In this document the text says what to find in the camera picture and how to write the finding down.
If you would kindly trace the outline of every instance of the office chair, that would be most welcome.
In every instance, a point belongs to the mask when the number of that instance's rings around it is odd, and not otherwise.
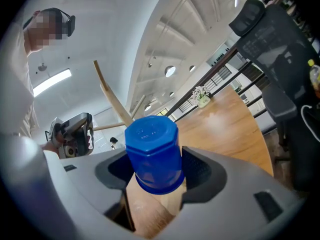
[[[265,7],[259,0],[247,0],[229,24],[241,38],[235,44],[239,53],[255,63],[271,84],[262,91],[266,110],[276,122],[279,144],[288,149],[293,187],[310,191],[319,171],[320,143],[301,116],[301,107],[310,105],[307,121],[320,128],[315,109],[320,102],[309,79],[308,60],[320,65],[312,44],[279,5]]]

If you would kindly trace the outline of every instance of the ceiling light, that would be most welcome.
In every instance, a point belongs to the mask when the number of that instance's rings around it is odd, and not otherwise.
[[[175,66],[167,66],[164,70],[165,76],[168,78],[176,71]]]
[[[33,96],[36,97],[49,87],[59,83],[63,79],[66,79],[68,77],[71,77],[70,69],[66,69],[65,71],[62,71],[59,74],[56,74],[49,79],[45,80],[44,82],[40,83],[37,87],[33,88]]]
[[[147,111],[147,110],[149,110],[150,108],[151,108],[151,105],[150,105],[150,104],[147,104],[147,105],[144,106],[144,111]]]
[[[238,6],[238,0],[234,0],[234,7]]]

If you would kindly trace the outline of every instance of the ceiling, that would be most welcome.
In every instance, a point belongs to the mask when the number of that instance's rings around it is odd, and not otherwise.
[[[234,0],[29,0],[24,21],[34,11],[56,7],[76,16],[75,31],[28,58],[34,87],[70,69],[72,76],[35,98],[43,135],[55,117],[67,120],[81,112],[96,115],[111,105],[100,89],[93,66],[97,60],[106,82],[132,111],[142,95],[143,107],[156,99],[151,111],[163,106],[197,68],[226,40],[227,27],[239,10]],[[38,66],[45,63],[46,71]],[[165,77],[165,68],[176,72]]]
[[[199,67],[227,39],[231,33],[230,20],[222,22],[238,13],[234,3],[235,0],[171,0],[167,4],[149,37],[130,111],[143,95],[146,95],[144,105],[155,98],[158,103],[153,102],[152,109],[146,113],[142,105],[135,118],[152,113],[174,99],[169,93],[177,91],[192,76],[190,66]],[[165,77],[168,66],[175,66],[176,71]]]

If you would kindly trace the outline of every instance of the wooden stick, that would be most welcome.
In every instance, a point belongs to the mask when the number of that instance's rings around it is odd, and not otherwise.
[[[145,98],[146,98],[146,95],[142,95],[142,97],[141,97],[141,99],[139,100],[138,104],[135,106],[134,110],[133,110],[132,113],[131,113],[131,118],[134,118],[134,117],[135,117],[135,115],[136,115],[139,107],[141,106],[141,103],[144,102]]]
[[[117,123],[113,123],[105,126],[94,127],[93,131],[100,131],[100,130],[110,129],[113,127],[124,126],[124,125],[125,124],[123,122],[117,122]]]
[[[104,76],[101,73],[99,64],[96,60],[93,61],[93,65],[95,67],[96,73],[99,76],[101,82],[101,89],[104,95],[107,97],[107,99],[109,100],[119,117],[122,119],[124,125],[128,127],[133,123],[132,118],[130,117],[129,113],[125,110],[125,108],[122,106],[122,104],[120,103],[116,95],[113,93],[113,91],[110,89],[109,85],[106,83]]]

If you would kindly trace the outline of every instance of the round wooden table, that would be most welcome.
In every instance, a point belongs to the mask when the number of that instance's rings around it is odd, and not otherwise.
[[[217,93],[206,107],[195,109],[176,123],[181,147],[242,159],[273,176],[263,135],[245,103],[230,86]],[[133,176],[126,191],[135,234],[152,238],[178,214],[186,184],[169,194],[154,195],[140,188]]]

